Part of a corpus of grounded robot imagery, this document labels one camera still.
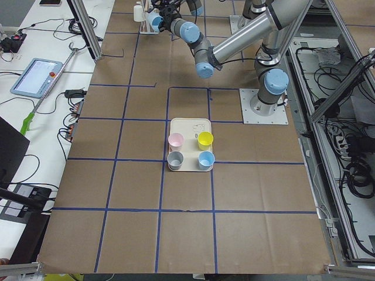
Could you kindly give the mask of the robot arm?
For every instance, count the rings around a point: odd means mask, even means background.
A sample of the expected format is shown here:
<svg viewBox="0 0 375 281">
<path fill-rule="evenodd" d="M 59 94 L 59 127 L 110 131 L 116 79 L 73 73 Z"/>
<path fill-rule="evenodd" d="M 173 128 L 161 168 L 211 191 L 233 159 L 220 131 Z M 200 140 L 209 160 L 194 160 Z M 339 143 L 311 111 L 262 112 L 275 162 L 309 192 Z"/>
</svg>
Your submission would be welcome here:
<svg viewBox="0 0 375 281">
<path fill-rule="evenodd" d="M 159 31 L 169 29 L 173 20 L 182 19 L 180 7 L 183 3 L 187 3 L 191 15 L 195 17 L 194 23 L 196 23 L 197 17 L 204 10 L 202 1 L 151 1 L 146 13 L 148 16 L 154 13 L 157 21 L 154 23 L 152 20 L 150 25 Z M 266 10 L 266 7 L 267 1 L 245 1 L 240 23 L 244 26 L 247 20 L 256 18 Z"/>
<path fill-rule="evenodd" d="M 258 40 L 260 52 L 254 58 L 255 67 L 275 67 L 301 25 L 311 1 L 246 1 L 239 27 L 230 37 L 213 46 L 195 23 L 184 20 L 178 9 L 182 1 L 152 1 L 159 11 L 160 32 L 167 30 L 184 40 L 192 51 L 196 72 L 210 78 L 214 70 L 233 61 L 233 56 Z"/>
</svg>

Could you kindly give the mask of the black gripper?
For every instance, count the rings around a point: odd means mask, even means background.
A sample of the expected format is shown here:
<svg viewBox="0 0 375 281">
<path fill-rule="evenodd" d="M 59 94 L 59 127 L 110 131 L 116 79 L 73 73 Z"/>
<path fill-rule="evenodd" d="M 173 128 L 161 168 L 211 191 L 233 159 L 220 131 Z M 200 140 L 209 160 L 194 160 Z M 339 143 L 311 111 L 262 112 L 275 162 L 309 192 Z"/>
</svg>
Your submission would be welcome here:
<svg viewBox="0 0 375 281">
<path fill-rule="evenodd" d="M 178 8 L 181 6 L 182 3 L 183 1 L 181 0 L 151 0 L 148 12 L 152 12 L 155 9 L 161 11 L 169 6 L 173 8 Z"/>
<path fill-rule="evenodd" d="M 160 11 L 159 15 L 162 17 L 162 21 L 158 25 L 160 32 L 164 30 L 180 32 L 183 19 L 176 8 L 164 8 Z"/>
</svg>

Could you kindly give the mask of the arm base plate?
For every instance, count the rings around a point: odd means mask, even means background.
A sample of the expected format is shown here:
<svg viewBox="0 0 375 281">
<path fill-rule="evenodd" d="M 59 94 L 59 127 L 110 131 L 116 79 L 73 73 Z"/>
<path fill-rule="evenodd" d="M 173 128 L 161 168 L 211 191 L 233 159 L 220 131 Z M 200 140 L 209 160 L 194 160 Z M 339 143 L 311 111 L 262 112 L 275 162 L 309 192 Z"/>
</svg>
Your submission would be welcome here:
<svg viewBox="0 0 375 281">
<path fill-rule="evenodd" d="M 249 23 L 249 19 L 245 18 L 243 15 L 230 15 L 229 22 L 230 22 L 230 29 L 231 34 L 236 33 L 239 29 L 242 29 Z"/>
<path fill-rule="evenodd" d="M 288 125 L 282 97 L 275 104 L 267 105 L 258 99 L 258 89 L 240 88 L 239 93 L 244 124 Z"/>
</svg>

